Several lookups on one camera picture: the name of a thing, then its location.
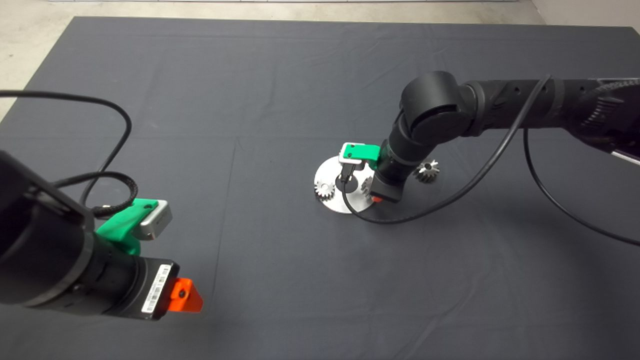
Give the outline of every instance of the black cable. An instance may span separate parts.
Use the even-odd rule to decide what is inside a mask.
[[[533,181],[536,182],[536,185],[538,185],[538,188],[540,189],[540,191],[542,191],[543,194],[545,194],[547,199],[549,199],[549,201],[553,205],[555,205],[558,209],[560,209],[563,213],[565,213],[566,216],[574,219],[578,223],[588,227],[589,229],[595,231],[596,233],[602,234],[604,236],[608,236],[608,237],[610,237],[612,239],[615,239],[615,240],[618,240],[618,241],[622,241],[622,242],[627,243],[627,244],[640,246],[640,241],[638,241],[638,240],[627,238],[627,237],[624,237],[622,235],[614,234],[612,232],[606,231],[605,229],[597,227],[596,225],[591,224],[587,220],[583,220],[583,219],[579,218],[577,215],[574,215],[571,211],[569,211],[562,204],[560,204],[556,200],[556,198],[554,198],[553,195],[551,195],[551,193],[549,193],[547,188],[545,188],[544,184],[542,184],[542,181],[538,177],[538,173],[536,173],[536,169],[533,166],[533,161],[531,160],[531,152],[529,151],[529,130],[528,129],[524,129],[524,156],[525,156],[525,159],[527,160],[527,166],[529,167],[529,172],[531,173],[531,176],[533,177]]]
[[[107,106],[108,108],[111,108],[117,111],[124,118],[126,127],[124,130],[124,133],[122,133],[122,136],[118,140],[118,143],[116,143],[115,147],[109,153],[109,156],[107,156],[106,160],[104,160],[102,165],[98,168],[97,172],[103,172],[107,169],[109,164],[111,164],[111,162],[113,161],[113,158],[116,157],[116,155],[118,154],[118,152],[120,152],[120,149],[122,148],[124,143],[129,138],[129,134],[131,134],[132,124],[131,124],[131,118],[129,114],[127,114],[127,112],[124,111],[124,109],[121,108],[119,105],[105,99],[100,99],[98,97],[65,94],[61,92],[32,91],[32,90],[0,90],[0,97],[30,97],[30,98],[39,98],[39,99],[87,102],[90,104],[104,105],[104,106]],[[91,189],[95,185],[96,181],[98,181],[98,177],[93,178],[87,184],[86,188],[84,188],[82,194],[80,195],[80,200],[79,200],[80,204],[86,206],[86,199],[89,196],[89,193],[91,192]]]
[[[108,217],[110,215],[113,215],[115,213],[118,213],[128,208],[133,203],[133,200],[136,198],[136,196],[138,195],[138,185],[136,184],[136,182],[133,181],[133,179],[131,179],[129,176],[121,172],[114,172],[114,171],[89,172],[87,174],[80,174],[80,175],[68,177],[66,179],[58,180],[52,184],[57,188],[63,188],[65,186],[80,184],[89,180],[97,180],[100,177],[110,177],[112,179],[116,179],[122,182],[123,184],[127,185],[127,187],[129,188],[129,198],[118,205],[109,205],[106,207],[101,207],[101,206],[93,207],[91,209],[91,212],[97,218]]]
[[[529,111],[531,110],[531,107],[533,106],[534,102],[538,98],[538,95],[542,91],[543,86],[547,83],[547,81],[549,81],[550,78],[551,78],[551,75],[546,75],[536,84],[536,86],[533,88],[533,91],[531,92],[531,94],[525,101],[524,105],[522,106],[520,113],[518,114],[516,119],[513,121],[513,124],[511,125],[506,135],[500,142],[500,145],[498,145],[498,148],[493,152],[489,160],[484,164],[484,166],[482,167],[482,169],[480,169],[480,171],[476,174],[476,176],[474,176],[473,179],[471,179],[471,181],[469,181],[462,189],[460,189],[455,194],[451,195],[449,198],[443,201],[440,201],[439,203],[412,216],[404,217],[404,218],[396,218],[396,219],[367,218],[362,214],[360,214],[358,211],[356,211],[356,209],[354,209],[353,206],[351,206],[351,204],[349,203],[349,200],[347,199],[346,192],[342,192],[342,200],[344,201],[345,205],[350,210],[350,212],[352,212],[352,214],[354,214],[355,216],[357,216],[362,220],[372,222],[375,224],[390,225],[390,224],[402,224],[404,222],[409,222],[409,221],[424,217],[434,211],[438,211],[456,202],[457,200],[462,198],[464,195],[466,195],[469,191],[471,191],[471,189],[473,189],[480,182],[480,180],[482,180],[482,178],[489,172],[489,170],[491,170],[491,168],[494,166],[496,161],[498,161],[498,159],[500,158],[504,150],[507,148],[507,146],[515,136],[516,132],[518,131],[518,128],[520,127],[520,125],[522,125],[522,122],[526,119],[527,115],[529,114]],[[341,181],[346,184],[348,182],[348,177],[343,178]]]

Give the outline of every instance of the concrete floor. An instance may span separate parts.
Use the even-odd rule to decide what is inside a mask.
[[[506,3],[50,3],[0,0],[0,88],[24,88],[77,15],[195,19],[544,24],[530,0]],[[0,119],[13,100],[0,99]]]

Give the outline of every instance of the metal gear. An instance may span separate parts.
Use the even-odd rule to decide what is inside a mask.
[[[335,211],[336,213],[341,214],[351,214],[351,210],[347,208],[344,200],[342,199],[342,191],[338,186],[336,186],[336,177],[342,171],[342,163],[338,160],[338,156],[333,156],[325,160],[320,166],[318,170],[316,170],[316,175],[314,176],[314,189],[317,183],[327,183],[333,185],[333,196],[328,199],[321,200],[319,198],[319,203],[329,208],[331,211]],[[353,172],[353,180],[356,181],[357,187],[353,189],[354,191],[347,193],[347,200],[351,204],[351,207],[355,209],[357,212],[365,211],[369,206],[374,204],[373,198],[366,196],[363,190],[361,190],[362,183],[369,176],[373,176],[374,171],[365,166],[362,170],[357,170]]]
[[[329,200],[333,197],[335,193],[335,184],[326,183],[324,181],[316,181],[314,186],[314,191],[316,193],[316,197],[320,201]]]
[[[373,177],[369,176],[368,178],[364,179],[364,181],[362,181],[362,186],[360,187],[360,189],[364,192],[364,195],[366,195],[367,197],[371,197],[371,194],[369,193],[371,191],[371,184],[373,184]]]
[[[426,160],[413,171],[415,178],[421,183],[432,183],[439,173],[440,167],[435,160]]]

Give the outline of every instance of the table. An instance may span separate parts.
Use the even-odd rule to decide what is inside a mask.
[[[3,306],[4,356],[638,358],[640,249],[555,209],[520,136],[465,198],[409,224],[368,224],[314,199],[317,166],[345,141],[379,143],[403,87],[429,70],[459,82],[637,77],[640,38],[631,28],[75,18],[28,88],[105,97],[131,114],[111,169],[174,215],[143,255],[178,262],[205,306],[160,322]],[[0,147],[55,180],[96,168],[123,128],[106,108],[24,99],[0,124]],[[370,211],[413,213],[456,191],[503,134],[437,147],[435,184],[413,181],[403,203]],[[532,155],[569,208],[637,236],[640,168],[562,130],[533,131]],[[103,180],[90,202],[125,192]]]

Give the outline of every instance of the green 3d-printed part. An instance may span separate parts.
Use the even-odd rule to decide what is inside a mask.
[[[373,170],[376,170],[379,155],[380,146],[369,144],[358,145],[352,143],[347,145],[344,154],[342,154],[342,157],[348,159],[365,160],[369,163],[369,167],[371,167]]]
[[[130,255],[140,255],[140,241],[133,230],[158,206],[158,200],[134,199],[131,206],[113,215],[95,232]]]

